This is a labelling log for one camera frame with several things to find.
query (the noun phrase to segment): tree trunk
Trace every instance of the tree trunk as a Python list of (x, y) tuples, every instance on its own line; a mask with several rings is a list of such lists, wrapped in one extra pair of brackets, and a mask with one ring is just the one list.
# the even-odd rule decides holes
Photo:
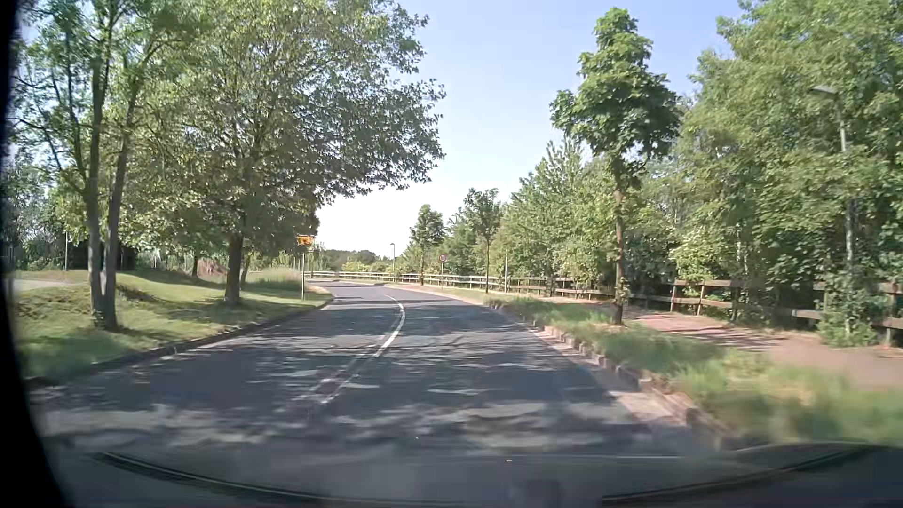
[(95, 322), (105, 322), (104, 297), (100, 285), (100, 210), (98, 200), (100, 174), (100, 129), (103, 127), (105, 87), (101, 83), (103, 65), (99, 58), (91, 62), (91, 138), (88, 147), (88, 181), (82, 194), (88, 226), (88, 285), (91, 290), (91, 314)]
[(245, 266), (241, 269), (241, 286), (245, 286), (247, 280), (247, 271), (251, 268), (251, 255), (245, 256)]
[(624, 215), (621, 204), (624, 202), (624, 193), (615, 190), (615, 240), (618, 243), (618, 263), (615, 265), (615, 303), (614, 315), (611, 317), (613, 325), (624, 324)]
[(486, 294), (489, 293), (489, 239), (486, 239), (486, 285), (483, 290)]
[(226, 272), (226, 295), (223, 301), (230, 306), (238, 305), (241, 296), (241, 250), (245, 237), (235, 233), (228, 242), (228, 269)]
[(116, 156), (116, 175), (113, 178), (113, 189), (110, 193), (109, 211), (107, 212), (107, 252), (104, 264), (104, 329), (116, 330), (116, 260), (119, 259), (119, 214), (122, 210), (122, 192), (126, 188), (126, 167), (128, 152), (131, 149), (132, 129), (135, 127), (135, 102), (137, 101), (137, 84), (133, 82), (130, 89), (128, 107), (126, 108), (126, 129), (122, 133), (119, 154)]
[(91, 314), (97, 324), (102, 324), (104, 296), (100, 285), (100, 213), (96, 193), (93, 200), (88, 195), (85, 196), (85, 211), (88, 226), (88, 286), (91, 291)]

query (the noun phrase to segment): footpath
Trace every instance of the footpath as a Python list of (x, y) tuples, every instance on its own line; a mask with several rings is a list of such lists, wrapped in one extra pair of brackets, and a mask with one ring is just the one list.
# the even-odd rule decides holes
[[(591, 300), (544, 297), (558, 303), (608, 307)], [(815, 368), (845, 375), (864, 390), (903, 387), (903, 350), (881, 346), (834, 348), (817, 334), (791, 330), (751, 329), (706, 316), (649, 311), (630, 306), (624, 321), (660, 332), (681, 334), (700, 341), (763, 353), (773, 362)]]

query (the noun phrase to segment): windshield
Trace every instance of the windshield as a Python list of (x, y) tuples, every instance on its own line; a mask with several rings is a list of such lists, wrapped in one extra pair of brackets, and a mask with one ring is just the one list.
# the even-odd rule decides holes
[[(697, 7), (21, 6), (4, 291), (61, 481), (903, 443), (903, 9)], [(312, 472), (363, 464), (411, 490)]]

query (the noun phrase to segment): sky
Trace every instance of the sky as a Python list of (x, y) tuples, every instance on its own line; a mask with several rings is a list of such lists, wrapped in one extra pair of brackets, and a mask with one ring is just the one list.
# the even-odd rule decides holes
[(317, 241), (327, 249), (367, 249), (400, 255), (417, 211), (428, 203), (447, 218), (469, 188), (497, 187), (507, 200), (542, 159), (552, 127), (549, 103), (580, 84), (577, 57), (594, 51), (596, 19), (613, 6), (628, 9), (639, 33), (653, 42), (649, 67), (667, 74), (677, 93), (691, 93), (688, 76), (708, 48), (723, 50), (715, 20), (737, 17), (737, 0), (400, 0), (430, 21), (418, 33), (426, 56), (423, 79), (436, 78), (448, 96), (439, 138), (446, 156), (429, 183), (405, 191), (373, 191), (321, 209)]

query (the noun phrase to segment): white road marking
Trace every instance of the white road marking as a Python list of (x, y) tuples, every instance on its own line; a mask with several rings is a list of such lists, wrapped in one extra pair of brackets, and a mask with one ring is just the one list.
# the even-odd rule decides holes
[(379, 349), (375, 353), (373, 353), (374, 358), (376, 358), (377, 356), (382, 354), (383, 351), (385, 351), (387, 347), (392, 345), (392, 342), (398, 336), (398, 333), (401, 332), (401, 327), (405, 325), (405, 306), (401, 305), (401, 302), (399, 302), (398, 300), (395, 300), (395, 303), (397, 303), (398, 308), (401, 309), (401, 319), (398, 321), (398, 326), (396, 326), (395, 331), (392, 332), (392, 334), (389, 335), (389, 338), (383, 343), (383, 345), (379, 346)]
[[(386, 341), (383, 343), (383, 345), (379, 346), (379, 349), (375, 353), (373, 353), (370, 356), (370, 358), (377, 358), (380, 354), (383, 353), (383, 351), (386, 350), (387, 347), (392, 345), (392, 342), (395, 341), (396, 337), (401, 332), (401, 327), (405, 325), (405, 306), (401, 305), (401, 302), (399, 302), (398, 300), (396, 300), (394, 298), (392, 298), (392, 299), (395, 300), (395, 303), (398, 304), (398, 309), (401, 310), (401, 318), (398, 320), (398, 325), (396, 326), (395, 330), (392, 331), (392, 334), (389, 335), (389, 338), (386, 339)], [(360, 369), (363, 368), (363, 365), (365, 365), (366, 363), (367, 363), (366, 361), (361, 363), (360, 367), (358, 367), (358, 369), (356, 371), (354, 371), (353, 373), (351, 373), (351, 375), (345, 381), (343, 381), (339, 386), (337, 386), (336, 389), (326, 399), (321, 400), (320, 404), (326, 405), (326, 404), (329, 404), (330, 402), (332, 402), (333, 400), (335, 400), (335, 398), (339, 396), (339, 392), (341, 391), (341, 389), (345, 388), (345, 386), (348, 383), (350, 383), (351, 380), (358, 377), (358, 374), (360, 374)]]

